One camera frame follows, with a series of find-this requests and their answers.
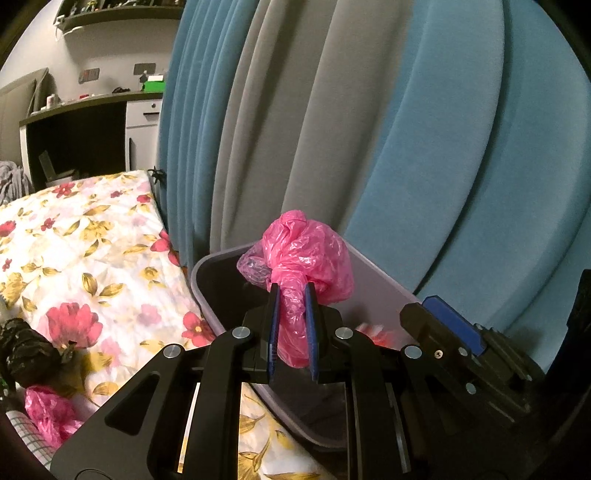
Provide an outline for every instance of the desk drawer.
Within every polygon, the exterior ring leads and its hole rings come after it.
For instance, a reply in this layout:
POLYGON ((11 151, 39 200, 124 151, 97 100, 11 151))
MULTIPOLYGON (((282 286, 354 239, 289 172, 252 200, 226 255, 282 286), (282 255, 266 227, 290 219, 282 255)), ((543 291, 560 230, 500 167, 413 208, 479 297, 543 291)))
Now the desk drawer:
POLYGON ((162 100, 136 100, 127 102, 125 115, 126 127, 143 127, 144 125, 157 125, 160 120, 160 108, 162 100))

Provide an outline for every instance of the white cabinet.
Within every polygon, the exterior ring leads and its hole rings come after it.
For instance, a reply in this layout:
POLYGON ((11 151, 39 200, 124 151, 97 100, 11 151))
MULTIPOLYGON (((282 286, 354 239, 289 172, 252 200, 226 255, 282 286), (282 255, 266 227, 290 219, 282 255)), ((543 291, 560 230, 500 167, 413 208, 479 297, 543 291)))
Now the white cabinet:
POLYGON ((158 167, 158 124, 162 100, 127 102, 125 115, 125 168, 158 167))

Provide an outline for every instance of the desk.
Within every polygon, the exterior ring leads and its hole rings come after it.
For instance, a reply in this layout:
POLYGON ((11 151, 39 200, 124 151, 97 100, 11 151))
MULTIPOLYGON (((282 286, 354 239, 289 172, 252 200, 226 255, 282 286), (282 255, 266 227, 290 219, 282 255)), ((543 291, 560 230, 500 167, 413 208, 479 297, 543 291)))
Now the desk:
POLYGON ((65 103, 20 122, 24 173, 45 188, 39 155, 47 150, 56 173, 89 176, 157 166, 162 93, 126 92, 65 103))

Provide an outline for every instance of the checkered fabric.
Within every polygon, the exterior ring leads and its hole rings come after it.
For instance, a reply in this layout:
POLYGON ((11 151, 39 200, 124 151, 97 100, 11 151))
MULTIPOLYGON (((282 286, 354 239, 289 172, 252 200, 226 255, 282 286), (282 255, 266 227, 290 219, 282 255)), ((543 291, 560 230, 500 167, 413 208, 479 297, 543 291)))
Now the checkered fabric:
POLYGON ((35 424, 24 413, 12 410, 7 412, 6 416, 27 448, 49 470, 55 449, 49 446, 35 424))

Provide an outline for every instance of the headboard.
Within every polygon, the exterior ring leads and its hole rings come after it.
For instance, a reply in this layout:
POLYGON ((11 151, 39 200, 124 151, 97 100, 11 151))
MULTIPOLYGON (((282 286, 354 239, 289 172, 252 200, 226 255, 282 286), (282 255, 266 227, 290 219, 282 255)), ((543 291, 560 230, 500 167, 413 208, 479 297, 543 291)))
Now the headboard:
POLYGON ((18 123, 42 107, 47 72, 31 72, 0 89, 0 160, 22 164, 18 123))

